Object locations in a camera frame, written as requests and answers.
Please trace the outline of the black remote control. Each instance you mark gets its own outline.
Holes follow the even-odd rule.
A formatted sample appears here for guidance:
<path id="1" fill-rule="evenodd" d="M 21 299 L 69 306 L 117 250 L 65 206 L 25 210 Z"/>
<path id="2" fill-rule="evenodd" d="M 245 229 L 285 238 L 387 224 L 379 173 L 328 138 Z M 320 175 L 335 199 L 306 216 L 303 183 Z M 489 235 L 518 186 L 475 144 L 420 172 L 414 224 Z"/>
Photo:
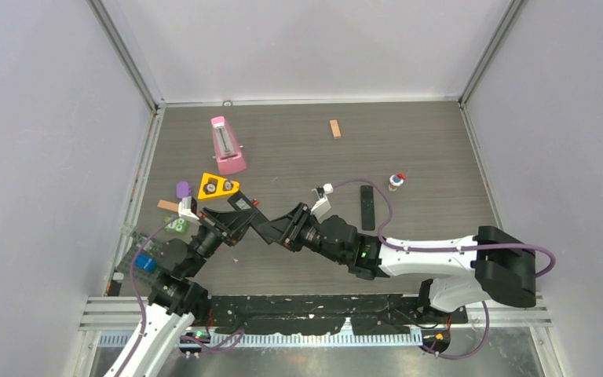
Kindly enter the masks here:
<path id="1" fill-rule="evenodd" d="M 227 201 L 235 210 L 252 210 L 254 212 L 254 216 L 250 221 L 250 227 L 253 229 L 256 229 L 260 224 L 268 221 L 267 217 L 260 211 L 255 201 L 247 197 L 241 191 L 232 194 Z"/>

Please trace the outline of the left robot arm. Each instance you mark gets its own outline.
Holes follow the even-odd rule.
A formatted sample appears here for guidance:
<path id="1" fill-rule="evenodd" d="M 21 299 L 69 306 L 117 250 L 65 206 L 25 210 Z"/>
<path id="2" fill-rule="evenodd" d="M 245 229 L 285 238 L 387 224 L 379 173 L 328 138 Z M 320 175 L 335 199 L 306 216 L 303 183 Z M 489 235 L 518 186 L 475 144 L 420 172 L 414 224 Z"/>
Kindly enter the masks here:
<path id="1" fill-rule="evenodd" d="M 223 244 L 236 245 L 245 235 L 258 209 L 194 213 L 179 210 L 170 220 L 183 218 L 199 225 L 189 243 L 170 241 L 173 266 L 160 269 L 148 301 L 136 294 L 141 319 L 106 376 L 156 376 L 168 355 L 178 348 L 190 325 L 202 324 L 209 315 L 211 301 L 207 289 L 190 281 L 206 260 Z"/>

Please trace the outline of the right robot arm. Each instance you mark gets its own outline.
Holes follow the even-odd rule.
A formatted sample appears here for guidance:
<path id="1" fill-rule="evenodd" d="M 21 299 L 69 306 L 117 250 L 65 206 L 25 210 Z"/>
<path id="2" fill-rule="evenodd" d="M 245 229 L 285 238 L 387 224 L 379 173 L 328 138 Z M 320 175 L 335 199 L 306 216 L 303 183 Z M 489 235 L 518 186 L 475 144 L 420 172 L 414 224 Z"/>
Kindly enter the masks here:
<path id="1" fill-rule="evenodd" d="M 358 232 L 337 215 L 319 221 L 303 203 L 252 226 L 267 243 L 293 252 L 307 248 L 361 279 L 426 275 L 416 308 L 427 322 L 489 299 L 515 308 L 531 308 L 537 301 L 535 252 L 494 226 L 481 226 L 476 235 L 453 240 L 380 240 Z"/>

